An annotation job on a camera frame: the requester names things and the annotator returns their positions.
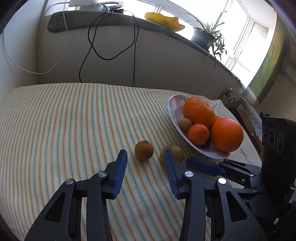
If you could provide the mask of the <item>large orange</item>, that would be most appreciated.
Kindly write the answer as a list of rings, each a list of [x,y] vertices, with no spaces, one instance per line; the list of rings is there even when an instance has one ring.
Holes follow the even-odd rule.
[[[243,128],[239,123],[230,119],[216,120],[210,128],[211,142],[214,147],[225,153],[237,150],[244,139]]]
[[[200,123],[210,129],[215,116],[211,106],[199,97],[190,97],[183,105],[183,117],[191,120],[193,125]]]

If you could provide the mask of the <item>small brown longan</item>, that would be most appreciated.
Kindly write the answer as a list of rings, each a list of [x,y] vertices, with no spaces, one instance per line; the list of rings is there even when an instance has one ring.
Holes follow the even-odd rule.
[[[187,132],[192,126],[192,122],[190,119],[182,117],[178,119],[178,125],[183,132]]]

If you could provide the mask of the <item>striped table cloth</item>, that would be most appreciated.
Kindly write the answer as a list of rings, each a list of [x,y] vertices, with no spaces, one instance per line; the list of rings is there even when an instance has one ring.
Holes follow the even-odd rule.
[[[168,113],[174,91],[105,84],[46,84],[14,89],[1,103],[1,216],[23,240],[68,178],[84,180],[120,150],[128,161],[120,194],[107,202],[114,240],[178,240],[185,203],[171,193],[163,147],[202,159]],[[138,142],[154,149],[147,161]]]

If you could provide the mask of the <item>dark purple plum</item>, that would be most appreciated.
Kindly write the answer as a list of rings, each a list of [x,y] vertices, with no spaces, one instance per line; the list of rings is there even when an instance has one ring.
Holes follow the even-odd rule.
[[[208,149],[211,145],[211,138],[209,137],[208,140],[201,146],[199,146],[202,149]]]

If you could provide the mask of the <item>green-brown plum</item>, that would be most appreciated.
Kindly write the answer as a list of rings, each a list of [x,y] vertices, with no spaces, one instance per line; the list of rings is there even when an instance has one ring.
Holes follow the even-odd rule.
[[[165,147],[163,147],[163,149],[161,150],[160,153],[160,162],[162,164],[164,164],[164,158],[165,158],[165,151],[166,150],[171,150],[171,152],[173,153],[173,156],[175,157],[175,160],[178,162],[182,162],[184,159],[184,155],[183,152],[181,150],[181,148],[175,144],[169,144]]]

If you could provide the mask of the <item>green snack bag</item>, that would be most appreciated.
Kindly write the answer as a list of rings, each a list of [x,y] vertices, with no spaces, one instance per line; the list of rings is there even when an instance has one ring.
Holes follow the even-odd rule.
[[[227,88],[220,96],[222,104],[229,110],[237,108],[237,100],[232,88]]]

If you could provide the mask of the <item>floral white plate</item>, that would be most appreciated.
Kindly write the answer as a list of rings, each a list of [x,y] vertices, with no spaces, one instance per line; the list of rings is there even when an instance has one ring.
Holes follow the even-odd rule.
[[[174,127],[181,135],[181,137],[198,153],[203,156],[215,160],[223,160],[229,157],[230,153],[225,153],[217,150],[214,145],[208,139],[203,146],[196,146],[188,139],[189,120],[183,117],[183,107],[189,96],[182,94],[175,94],[168,99],[168,113]]]

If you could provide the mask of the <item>wall map poster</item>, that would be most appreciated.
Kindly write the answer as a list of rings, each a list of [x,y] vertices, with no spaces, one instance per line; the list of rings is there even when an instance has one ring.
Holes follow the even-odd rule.
[[[248,86],[260,104],[271,90],[285,55],[285,25],[277,16],[273,39],[255,77]]]

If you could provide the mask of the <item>yellow fruit bowl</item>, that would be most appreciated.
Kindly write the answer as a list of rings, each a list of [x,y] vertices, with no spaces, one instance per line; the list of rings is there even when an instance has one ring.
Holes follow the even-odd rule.
[[[185,28],[184,25],[181,25],[179,23],[179,18],[177,18],[176,16],[168,17],[160,13],[147,12],[145,13],[144,18],[149,22],[159,24],[173,32],[178,32]]]

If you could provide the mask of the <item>cardboard box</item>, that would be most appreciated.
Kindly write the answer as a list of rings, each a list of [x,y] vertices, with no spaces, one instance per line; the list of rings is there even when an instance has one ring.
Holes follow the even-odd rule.
[[[245,129],[258,154],[263,154],[262,145],[262,120],[257,110],[246,99],[240,97],[237,101],[234,113],[238,121]]]

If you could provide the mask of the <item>brown kiwi fruit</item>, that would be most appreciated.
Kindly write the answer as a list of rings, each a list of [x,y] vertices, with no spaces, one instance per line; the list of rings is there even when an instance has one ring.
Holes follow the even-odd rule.
[[[153,146],[147,140],[138,142],[134,151],[136,157],[141,161],[147,161],[154,154]]]

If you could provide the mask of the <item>potted spider plant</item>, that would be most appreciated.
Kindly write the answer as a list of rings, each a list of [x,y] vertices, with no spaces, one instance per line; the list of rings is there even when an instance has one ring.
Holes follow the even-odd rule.
[[[218,63],[216,56],[218,56],[220,60],[222,60],[222,55],[227,54],[227,50],[225,49],[224,44],[224,38],[222,37],[220,30],[217,30],[220,25],[224,24],[224,22],[220,22],[223,11],[220,13],[215,23],[212,24],[203,23],[191,13],[185,14],[193,17],[195,21],[201,26],[200,28],[194,27],[194,33],[191,41],[208,52],[208,55],[204,59],[210,56],[213,57],[215,61],[214,67],[216,67],[216,64]]]

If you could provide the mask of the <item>white power strip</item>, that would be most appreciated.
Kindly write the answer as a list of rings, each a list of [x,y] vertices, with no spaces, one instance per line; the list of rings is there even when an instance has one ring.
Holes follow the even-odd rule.
[[[69,7],[79,7],[81,11],[100,11],[102,9],[98,0],[70,0]]]

